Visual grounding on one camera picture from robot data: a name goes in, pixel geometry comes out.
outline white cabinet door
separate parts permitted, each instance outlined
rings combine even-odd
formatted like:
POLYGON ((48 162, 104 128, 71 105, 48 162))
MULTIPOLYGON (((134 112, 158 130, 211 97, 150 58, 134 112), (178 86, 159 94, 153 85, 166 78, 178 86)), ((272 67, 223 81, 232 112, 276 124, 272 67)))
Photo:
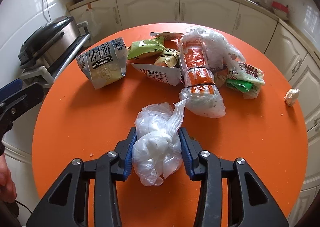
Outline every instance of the white cabinet door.
POLYGON ((264 53, 277 22, 267 15, 240 4, 232 35, 264 53))
POLYGON ((308 131, 308 164, 302 190, 320 185, 320 123, 308 131))
POLYGON ((305 214, 305 212, 312 204, 312 201, 316 197, 317 191, 317 188, 314 187, 300 192, 297 202, 293 206, 293 209, 288 218, 290 227, 293 227, 305 214))
POLYGON ((307 130, 320 122, 320 69, 311 55, 307 55, 300 68, 289 81, 294 89, 300 89, 299 103, 307 130))
POLYGON ((180 0, 180 22, 232 34, 239 5, 230 0, 180 0))
POLYGON ((117 0, 123 29, 179 22, 179 0, 117 0))
POLYGON ((116 0, 99 0, 70 11, 77 23, 88 21, 93 43, 122 30, 116 0))
POLYGON ((289 81, 307 53, 302 44, 278 23, 265 55, 289 81))

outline red container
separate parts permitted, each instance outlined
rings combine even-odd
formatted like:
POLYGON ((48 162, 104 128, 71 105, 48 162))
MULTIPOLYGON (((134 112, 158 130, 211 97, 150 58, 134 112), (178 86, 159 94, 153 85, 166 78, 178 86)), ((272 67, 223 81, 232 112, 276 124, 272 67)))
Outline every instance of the red container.
POLYGON ((289 9, 279 2, 273 1, 272 7, 284 11, 286 14, 289 13, 289 9))

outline green wrapper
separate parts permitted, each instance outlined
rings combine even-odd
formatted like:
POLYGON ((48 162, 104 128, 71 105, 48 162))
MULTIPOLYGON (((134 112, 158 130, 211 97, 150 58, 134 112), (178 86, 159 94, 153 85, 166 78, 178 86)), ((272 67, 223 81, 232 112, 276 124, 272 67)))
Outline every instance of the green wrapper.
POLYGON ((165 47, 163 45, 163 36, 151 40, 134 41, 129 48, 127 59, 140 59, 156 55, 165 50, 165 47))
POLYGON ((242 93, 247 93, 250 91, 252 87, 252 83, 247 82, 247 81, 242 81, 242 80, 234 80, 234 79, 227 79, 226 80, 226 86, 238 90, 242 93))

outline crumpled plastic bag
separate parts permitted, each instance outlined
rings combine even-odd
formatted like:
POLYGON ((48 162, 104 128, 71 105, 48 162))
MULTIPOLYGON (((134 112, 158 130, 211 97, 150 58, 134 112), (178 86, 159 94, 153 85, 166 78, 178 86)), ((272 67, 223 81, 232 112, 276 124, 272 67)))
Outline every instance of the crumpled plastic bag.
POLYGON ((236 71, 241 71, 236 59, 246 62, 244 56, 221 33, 204 27, 188 27, 186 31, 187 33, 178 42, 178 46, 181 46, 186 41, 200 39, 211 69, 221 70, 223 69, 223 63, 225 63, 228 69, 232 68, 236 69, 236 71))
POLYGON ((132 149, 132 164, 145 186, 161 185, 182 164, 181 143, 177 134, 186 101, 148 105, 135 121, 137 141, 132 149))

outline orange tabletop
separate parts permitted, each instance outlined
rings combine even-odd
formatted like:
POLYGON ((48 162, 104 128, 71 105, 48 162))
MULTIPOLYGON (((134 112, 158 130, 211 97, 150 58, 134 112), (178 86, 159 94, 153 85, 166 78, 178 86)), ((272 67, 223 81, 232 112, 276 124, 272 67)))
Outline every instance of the orange tabletop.
MULTIPOLYGON (((133 41, 151 38, 150 32, 185 33, 188 26, 139 26, 115 33, 96 45, 123 37, 130 46, 133 41)), ((186 109, 182 126, 218 157, 245 158, 287 216, 300 192, 307 164, 307 133, 300 105, 286 106, 284 96, 291 87, 269 59, 240 39, 221 33, 242 52, 247 63, 265 73, 266 85, 253 100, 244 100, 242 93, 223 86, 219 91, 226 107, 224 117, 200 117, 186 109)), ((176 47, 173 41, 165 45, 176 47)), ((113 150, 118 141, 126 139, 141 108, 163 102, 172 105, 179 101, 182 89, 183 84, 152 81, 128 64, 123 79, 95 90, 73 61, 50 89, 36 122, 32 166, 39 196, 43 197, 73 158, 86 161, 113 150)), ((143 186, 132 170, 126 182, 117 182, 122 224, 191 227, 199 190, 200 182, 190 181, 183 166, 161 186, 151 187, 143 186)), ((221 226, 227 226, 227 197, 224 191, 221 226)), ((94 226, 93 188, 89 226, 94 226)))

